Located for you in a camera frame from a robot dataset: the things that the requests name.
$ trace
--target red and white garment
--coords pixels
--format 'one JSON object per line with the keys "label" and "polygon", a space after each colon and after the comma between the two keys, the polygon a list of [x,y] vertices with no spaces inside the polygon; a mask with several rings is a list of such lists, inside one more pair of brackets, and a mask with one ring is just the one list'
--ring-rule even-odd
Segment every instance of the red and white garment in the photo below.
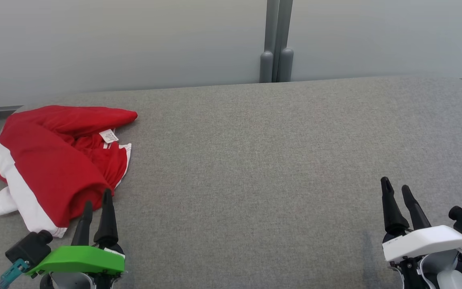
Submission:
{"label": "red and white garment", "polygon": [[45,106],[11,115],[0,135],[0,215],[18,210],[31,232],[61,238],[90,200],[101,207],[106,188],[119,185],[131,143],[99,134],[136,119],[119,108]]}

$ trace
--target white wall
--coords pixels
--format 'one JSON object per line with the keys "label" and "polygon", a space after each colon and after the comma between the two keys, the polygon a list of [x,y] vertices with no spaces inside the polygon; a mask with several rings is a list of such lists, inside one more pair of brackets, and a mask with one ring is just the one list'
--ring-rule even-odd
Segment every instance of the white wall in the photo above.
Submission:
{"label": "white wall", "polygon": [[0,106],[258,82],[266,0],[0,0]]}
{"label": "white wall", "polygon": [[462,77],[462,0],[294,0],[292,80]]}

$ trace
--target green plastic bracket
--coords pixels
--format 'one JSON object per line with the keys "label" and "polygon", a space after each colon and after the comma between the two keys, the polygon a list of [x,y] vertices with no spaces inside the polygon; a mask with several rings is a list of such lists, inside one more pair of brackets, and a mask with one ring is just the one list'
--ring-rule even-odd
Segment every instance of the green plastic bracket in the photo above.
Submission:
{"label": "green plastic bracket", "polygon": [[26,272],[83,272],[117,275],[124,271],[124,257],[91,246],[61,246]]}

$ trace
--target red fabric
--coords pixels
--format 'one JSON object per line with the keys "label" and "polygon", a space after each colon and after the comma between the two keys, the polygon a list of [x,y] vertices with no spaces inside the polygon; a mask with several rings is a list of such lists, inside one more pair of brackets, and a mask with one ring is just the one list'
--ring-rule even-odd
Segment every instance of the red fabric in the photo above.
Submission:
{"label": "red fabric", "polygon": [[99,132],[136,117],[119,108],[45,106],[11,115],[0,143],[51,221],[68,227],[85,201],[101,207],[105,188],[113,190],[126,170],[126,149],[117,142],[104,149]]}

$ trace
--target gray table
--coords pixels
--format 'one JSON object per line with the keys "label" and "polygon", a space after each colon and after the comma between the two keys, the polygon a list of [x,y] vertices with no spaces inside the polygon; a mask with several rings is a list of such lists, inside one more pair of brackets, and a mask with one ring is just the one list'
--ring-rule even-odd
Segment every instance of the gray table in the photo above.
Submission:
{"label": "gray table", "polygon": [[[459,79],[103,92],[47,104],[139,114],[117,129],[133,144],[114,198],[129,271],[117,288],[398,288],[381,249],[379,179],[390,177],[400,205],[407,183],[432,224],[451,225],[449,209],[462,206]],[[0,216],[0,274],[4,251],[26,234],[18,214]],[[71,225],[52,247],[72,234]],[[20,278],[13,288],[35,286]]]}

